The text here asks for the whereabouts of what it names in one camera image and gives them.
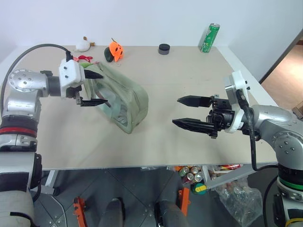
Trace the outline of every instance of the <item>black cable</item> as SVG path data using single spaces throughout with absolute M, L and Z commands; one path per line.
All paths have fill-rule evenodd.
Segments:
M 266 217 L 266 199 L 267 199 L 267 195 L 269 193 L 269 190 L 271 188 L 271 186 L 274 184 L 274 182 L 277 180 L 278 176 L 275 176 L 272 181 L 268 184 L 266 190 L 265 190 L 265 194 L 263 197 L 263 221 L 264 221 L 264 226 L 268 227 L 267 224 L 267 217 Z
M 36 200 L 39 198 L 40 194 L 41 194 L 41 184 L 38 185 L 37 192 L 36 192 L 36 194 L 33 196 L 33 202 L 36 202 Z
M 254 123 L 253 123 L 252 113 L 250 111 L 249 104 L 248 104 L 242 90 L 237 90 L 236 95 L 237 95 L 237 99 L 238 99 L 240 108 L 244 111 L 244 114 L 247 118 L 247 124 L 248 124 L 248 127 L 249 127 L 252 169 L 254 171 L 260 171 L 262 169 L 267 169 L 267 168 L 278 168 L 278 165 L 267 165 L 267 166 L 262 166 L 260 168 L 257 168 L 256 138 L 255 138 L 255 131 L 254 131 Z
M 3 83 L 2 83 L 2 88 L 1 88 L 1 97 L 0 97 L 0 113 L 2 115 L 2 112 L 3 112 L 3 99 L 4 99 L 4 93 L 5 93 L 5 87 L 6 87 L 6 83 L 8 81 L 8 78 L 9 78 L 9 75 L 10 73 L 13 71 L 13 69 L 15 68 L 15 66 L 17 65 L 17 63 L 25 56 L 27 55 L 28 53 L 30 53 L 31 51 L 35 50 L 35 49 L 38 49 L 40 47 L 57 47 L 57 48 L 60 48 L 62 50 L 64 50 L 66 52 L 66 61 L 69 61 L 69 60 L 72 60 L 73 57 L 71 55 L 71 52 L 69 50 L 67 50 L 65 47 L 63 46 L 60 46 L 60 45 L 56 45 L 56 44 L 40 44 L 40 45 L 36 45 L 36 46 L 33 46 L 31 48 L 29 48 L 28 50 L 24 51 L 22 54 L 20 54 L 19 57 L 16 58 L 16 60 L 12 63 L 12 65 L 10 66 L 8 72 L 6 73 L 5 75 L 5 78 L 3 80 Z

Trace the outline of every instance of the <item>green soda can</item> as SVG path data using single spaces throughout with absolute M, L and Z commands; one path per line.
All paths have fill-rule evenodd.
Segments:
M 214 39 L 216 38 L 218 31 L 219 31 L 220 25 L 211 23 L 208 27 L 208 31 L 206 33 L 205 40 L 202 44 L 201 51 L 208 53 L 210 51 L 210 48 L 212 48 L 212 45 L 214 43 Z

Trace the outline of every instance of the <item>floor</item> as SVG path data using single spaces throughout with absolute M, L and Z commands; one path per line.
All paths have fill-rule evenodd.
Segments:
M 292 109 L 303 101 L 303 45 L 295 45 L 261 84 L 282 108 Z
M 266 169 L 249 176 L 251 187 L 263 194 L 268 183 L 276 175 L 275 169 Z M 156 201 L 175 201 L 177 191 L 182 187 L 177 173 L 166 168 L 141 171 L 140 168 L 116 168 L 94 170 L 61 171 L 56 186 L 61 193 L 56 197 L 64 206 L 69 227 L 77 227 L 76 216 L 72 214 L 72 200 L 80 196 L 86 200 L 86 218 L 89 227 L 97 227 L 100 214 L 112 198 L 121 197 L 125 203 L 125 227 L 156 227 L 153 206 Z M 268 226 L 273 225 L 272 195 L 277 193 L 273 186 L 267 202 Z M 187 219 L 193 227 L 239 227 L 240 225 L 221 204 L 216 192 L 205 195 L 190 194 Z M 64 227 L 62 210 L 52 198 L 43 195 L 35 202 L 35 222 L 40 227 Z M 262 227 L 260 216 L 251 227 Z

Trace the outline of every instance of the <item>beige tabletop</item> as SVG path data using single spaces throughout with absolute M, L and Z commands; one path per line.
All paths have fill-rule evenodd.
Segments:
M 104 49 L 95 46 L 74 56 L 84 54 L 106 62 Z M 204 121 L 210 110 L 182 105 L 177 102 L 180 97 L 219 94 L 227 98 L 223 78 L 232 69 L 216 48 L 201 53 L 197 47 L 171 47 L 168 55 L 158 54 L 157 47 L 124 49 L 121 61 L 108 64 L 146 89 L 146 118 L 132 134 L 126 134 L 96 107 L 80 107 L 73 99 L 41 98 L 37 153 L 42 155 L 43 169 L 250 163 L 250 140 L 241 131 L 222 131 L 214 140 L 171 122 L 185 117 Z M 64 57 L 59 49 L 38 49 L 18 68 L 52 70 L 57 75 Z M 256 104 L 252 96 L 250 104 Z M 264 141 L 257 142 L 257 161 L 276 161 Z

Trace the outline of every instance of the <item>white plush toy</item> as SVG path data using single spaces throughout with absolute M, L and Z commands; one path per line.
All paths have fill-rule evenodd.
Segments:
M 95 43 L 90 43 L 87 41 L 86 37 L 83 37 L 83 40 L 76 45 L 75 51 L 85 52 L 90 49 L 91 46 L 94 46 Z

